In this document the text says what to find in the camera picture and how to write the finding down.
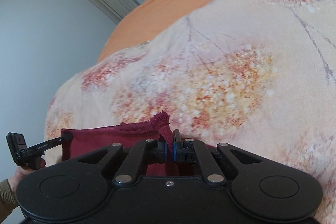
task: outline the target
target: sleeve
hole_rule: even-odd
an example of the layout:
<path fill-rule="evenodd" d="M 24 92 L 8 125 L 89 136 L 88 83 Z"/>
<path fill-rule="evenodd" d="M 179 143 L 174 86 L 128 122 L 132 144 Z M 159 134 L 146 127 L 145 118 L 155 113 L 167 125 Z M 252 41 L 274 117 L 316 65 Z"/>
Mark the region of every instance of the sleeve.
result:
<path fill-rule="evenodd" d="M 17 202 L 7 179 L 0 182 L 0 223 L 17 207 Z"/>

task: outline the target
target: maroon fabric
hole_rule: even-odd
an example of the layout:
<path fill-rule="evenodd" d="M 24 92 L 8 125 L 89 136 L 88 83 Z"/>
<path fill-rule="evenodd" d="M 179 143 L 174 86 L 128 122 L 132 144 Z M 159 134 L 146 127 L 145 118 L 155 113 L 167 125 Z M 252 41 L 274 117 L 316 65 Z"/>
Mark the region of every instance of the maroon fabric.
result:
<path fill-rule="evenodd" d="M 132 147 L 136 142 L 146 139 L 158 139 L 162 135 L 167 142 L 168 162 L 148 166 L 147 175 L 177 176 L 178 169 L 172 162 L 173 133 L 169 128 L 169 115 L 162 111 L 147 122 L 121 123 L 118 126 L 92 129 L 61 129 L 61 134 L 71 132 L 71 142 L 63 143 L 63 160 L 68 160 L 111 143 L 122 143 Z"/>

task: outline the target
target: floral blanket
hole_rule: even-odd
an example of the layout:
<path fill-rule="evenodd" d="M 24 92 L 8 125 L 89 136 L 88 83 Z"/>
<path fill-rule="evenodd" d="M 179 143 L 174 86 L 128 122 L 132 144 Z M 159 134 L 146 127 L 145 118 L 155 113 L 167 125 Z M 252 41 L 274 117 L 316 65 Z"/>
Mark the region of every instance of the floral blanket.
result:
<path fill-rule="evenodd" d="M 213 0 L 67 81 L 45 138 L 165 110 L 184 137 L 228 142 L 316 177 L 336 222 L 336 0 Z M 49 165 L 61 156 L 47 153 Z"/>

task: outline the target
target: human hand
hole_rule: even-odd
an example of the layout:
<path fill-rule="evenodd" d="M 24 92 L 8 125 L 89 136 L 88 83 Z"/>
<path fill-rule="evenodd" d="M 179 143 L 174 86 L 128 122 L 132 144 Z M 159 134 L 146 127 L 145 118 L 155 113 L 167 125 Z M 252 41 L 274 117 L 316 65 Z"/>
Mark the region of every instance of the human hand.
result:
<path fill-rule="evenodd" d="M 41 168 L 45 167 L 45 160 L 42 159 L 41 160 Z M 35 170 L 29 168 L 29 167 L 21 167 L 19 166 L 18 168 L 16 168 L 15 173 L 12 177 L 10 177 L 8 179 L 8 184 L 12 190 L 13 193 L 16 192 L 16 188 L 17 185 L 19 184 L 19 182 L 26 176 L 29 175 L 30 173 L 33 173 Z"/>

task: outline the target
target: silver rivet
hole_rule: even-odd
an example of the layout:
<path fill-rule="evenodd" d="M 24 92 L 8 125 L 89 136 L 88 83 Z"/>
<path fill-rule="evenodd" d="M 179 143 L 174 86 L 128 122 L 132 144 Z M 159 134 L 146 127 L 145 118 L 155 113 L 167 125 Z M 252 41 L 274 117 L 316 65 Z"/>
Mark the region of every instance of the silver rivet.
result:
<path fill-rule="evenodd" d="M 115 177 L 115 181 L 120 184 L 130 182 L 131 180 L 132 180 L 132 177 L 129 175 L 118 175 Z"/>
<path fill-rule="evenodd" d="M 213 174 L 208 176 L 208 181 L 212 182 L 212 183 L 217 183 L 217 182 L 222 182 L 224 180 L 224 177 L 221 175 L 217 175 L 217 174 Z"/>
<path fill-rule="evenodd" d="M 166 181 L 166 186 L 173 186 L 174 185 L 174 182 L 172 181 Z"/>

